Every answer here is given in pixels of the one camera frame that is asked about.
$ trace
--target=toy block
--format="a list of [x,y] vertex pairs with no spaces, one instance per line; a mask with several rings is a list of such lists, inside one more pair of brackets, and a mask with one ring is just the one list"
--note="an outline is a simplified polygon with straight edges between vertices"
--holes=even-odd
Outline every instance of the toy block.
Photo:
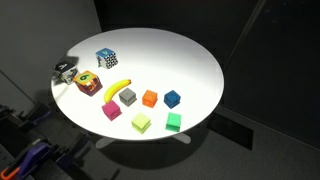
[[110,69],[118,64],[116,53],[108,48],[96,52],[96,57],[98,59],[98,67]]
[[169,112],[166,129],[174,132],[180,131],[181,115]]
[[73,80],[78,89],[89,96],[93,96],[102,88],[99,77],[88,70],[79,74]]
[[73,78],[79,74],[77,66],[68,61],[62,61],[55,65],[54,71],[58,77],[65,83],[73,83]]
[[172,109],[180,103],[181,96],[176,93],[174,90],[168,92],[164,95],[164,103]]
[[139,113],[136,117],[134,117],[131,123],[132,127],[141,134],[143,134],[151,125],[150,118],[142,113]]
[[129,88],[119,93],[119,97],[120,101],[128,107],[137,100],[136,93]]
[[158,100],[158,94],[156,92],[147,90],[142,97],[142,104],[153,108]]
[[104,114],[112,121],[116,117],[118,117],[122,112],[120,110],[120,107],[114,102],[110,101],[107,104],[102,106],[102,110]]

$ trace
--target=table top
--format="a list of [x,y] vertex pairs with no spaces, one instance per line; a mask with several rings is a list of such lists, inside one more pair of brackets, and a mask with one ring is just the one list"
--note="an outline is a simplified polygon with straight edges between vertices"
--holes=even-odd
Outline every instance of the table top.
[[[108,48],[116,53],[118,64],[111,69],[98,67],[95,53]],[[51,81],[53,97],[61,111],[74,123],[96,134],[119,140],[154,140],[177,132],[166,130],[168,113],[181,115],[180,132],[203,121],[217,106],[223,93],[222,70],[213,55],[197,42],[182,35],[158,29],[127,28],[90,37],[71,48],[69,58],[78,60],[80,72],[96,74],[102,89],[92,97],[81,92],[75,83]],[[128,86],[137,100],[129,107],[113,97],[122,114],[113,121],[103,113],[105,91],[113,83],[131,79]],[[158,93],[153,108],[142,104],[146,90]],[[181,96],[180,104],[170,109],[164,95],[174,90]],[[151,126],[140,134],[131,121],[143,113]]]

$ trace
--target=dark floor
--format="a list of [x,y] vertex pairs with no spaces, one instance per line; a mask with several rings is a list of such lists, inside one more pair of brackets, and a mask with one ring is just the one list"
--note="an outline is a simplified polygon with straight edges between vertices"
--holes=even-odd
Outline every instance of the dark floor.
[[[175,139],[116,141],[98,150],[92,142],[75,164],[91,179],[310,179],[320,178],[320,151],[218,106],[216,112],[254,131],[252,150],[206,128],[187,133],[189,145]],[[82,130],[56,112],[38,131],[68,145]],[[75,179],[87,179],[72,174]]]
[[319,1],[268,1],[225,69],[224,107],[320,149]]

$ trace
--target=orange part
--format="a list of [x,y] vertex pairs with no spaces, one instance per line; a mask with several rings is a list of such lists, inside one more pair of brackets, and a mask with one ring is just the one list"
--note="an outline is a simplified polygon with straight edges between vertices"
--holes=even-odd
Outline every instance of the orange part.
[[142,97],[142,104],[153,108],[158,100],[158,94],[156,92],[147,90]]
[[8,174],[7,176],[5,176],[4,174],[6,173],[6,171],[8,170],[8,168],[4,169],[1,172],[1,179],[2,180],[12,180],[14,178],[14,176],[19,172],[20,167],[17,167],[14,171],[12,171],[10,174]]
[[90,82],[87,82],[87,84],[86,84],[87,89],[89,91],[92,91],[97,86],[97,84],[94,82],[94,79],[92,79]]
[[78,86],[80,91],[86,93],[86,89],[81,84],[77,84],[77,86]]

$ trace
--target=wall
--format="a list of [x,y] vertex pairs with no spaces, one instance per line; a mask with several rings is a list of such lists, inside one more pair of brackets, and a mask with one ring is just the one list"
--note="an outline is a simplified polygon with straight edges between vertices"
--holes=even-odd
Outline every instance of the wall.
[[[91,0],[2,0],[0,24],[0,69],[32,101],[45,103],[52,67],[78,42],[101,32]],[[0,78],[0,103],[30,109],[32,101]]]
[[185,35],[226,62],[257,0],[95,0],[103,31],[127,27]]
[[224,106],[320,149],[319,7],[267,1],[225,71]]

